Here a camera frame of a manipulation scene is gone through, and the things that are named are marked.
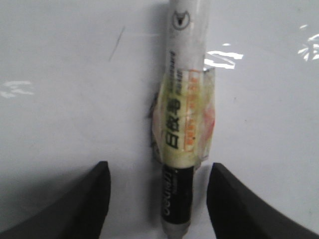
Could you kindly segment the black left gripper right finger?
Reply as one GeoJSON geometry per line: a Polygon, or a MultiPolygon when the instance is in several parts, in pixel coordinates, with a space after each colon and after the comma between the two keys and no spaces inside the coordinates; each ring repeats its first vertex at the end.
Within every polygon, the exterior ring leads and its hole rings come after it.
{"type": "Polygon", "coordinates": [[[212,165],[208,212],[218,239],[317,239],[318,234],[280,213],[223,164],[212,165]]]}

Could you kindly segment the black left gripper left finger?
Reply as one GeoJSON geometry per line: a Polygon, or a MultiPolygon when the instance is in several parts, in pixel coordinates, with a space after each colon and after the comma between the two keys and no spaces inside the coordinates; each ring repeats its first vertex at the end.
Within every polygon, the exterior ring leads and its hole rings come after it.
{"type": "Polygon", "coordinates": [[[62,198],[2,232],[2,239],[97,239],[108,214],[111,174],[100,161],[62,198]]]}

